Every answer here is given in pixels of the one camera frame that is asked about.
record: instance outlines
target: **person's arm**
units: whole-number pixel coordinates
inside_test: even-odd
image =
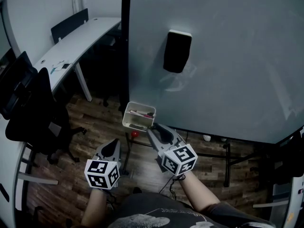
[[[184,174],[185,179],[180,181],[184,192],[196,212],[202,212],[212,204],[219,203],[219,199],[189,171]]]
[[[85,227],[97,227],[105,218],[106,194],[99,189],[92,189],[89,202],[81,220]]]

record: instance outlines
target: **black eraser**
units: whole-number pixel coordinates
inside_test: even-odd
[[[189,58],[192,35],[170,29],[165,49],[163,68],[172,73],[181,73]]]

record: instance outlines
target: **whiteboard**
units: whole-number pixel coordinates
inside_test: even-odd
[[[192,34],[180,74],[170,29]],[[304,0],[131,0],[130,101],[158,123],[264,143],[304,125]]]

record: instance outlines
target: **gray t-shirt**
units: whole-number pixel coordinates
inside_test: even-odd
[[[227,203],[212,205],[203,214],[158,193],[126,198],[109,228],[273,228],[263,219],[245,214]]]

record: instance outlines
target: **desk leg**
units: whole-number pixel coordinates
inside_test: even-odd
[[[25,180],[25,181],[37,182],[37,183],[43,183],[43,184],[58,185],[58,180],[34,177],[32,175],[25,174],[25,173],[22,173],[22,172],[19,172],[18,179],[22,179],[22,180]]]
[[[76,72],[77,78],[79,80],[79,83],[81,85],[81,88],[82,88],[82,90],[85,93],[85,97],[86,97],[87,101],[91,102],[92,101],[92,97],[91,97],[89,89],[86,86],[86,81],[85,81],[84,75],[82,74],[82,71],[81,71],[79,63],[77,63],[75,65],[75,72]]]

